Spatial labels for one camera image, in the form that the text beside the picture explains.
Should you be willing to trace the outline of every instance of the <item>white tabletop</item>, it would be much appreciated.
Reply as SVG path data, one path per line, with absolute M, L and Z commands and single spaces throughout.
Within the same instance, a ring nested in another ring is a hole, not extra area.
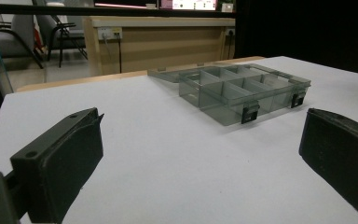
M 104 156 L 64 223 L 358 223 L 298 155 L 310 107 L 358 121 L 358 74 L 286 57 L 252 63 L 310 79 L 304 104 L 224 127 L 148 76 L 10 94 L 0 171 L 65 116 L 95 106 Z

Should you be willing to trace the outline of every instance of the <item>chair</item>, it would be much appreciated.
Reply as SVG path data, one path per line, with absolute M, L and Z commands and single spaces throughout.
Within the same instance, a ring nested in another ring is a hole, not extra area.
M 87 59 L 87 52 L 84 41 L 83 30 L 70 30 L 70 27 L 76 27 L 74 23 L 61 23 L 57 16 L 36 15 L 40 32 L 44 43 L 48 46 L 48 61 L 51 51 L 60 50 L 60 63 L 62 63 L 62 51 L 64 49 L 78 49 Z
M 2 58 L 31 56 L 43 68 L 34 49 L 34 16 L 14 15 L 11 25 L 0 26 L 0 54 Z

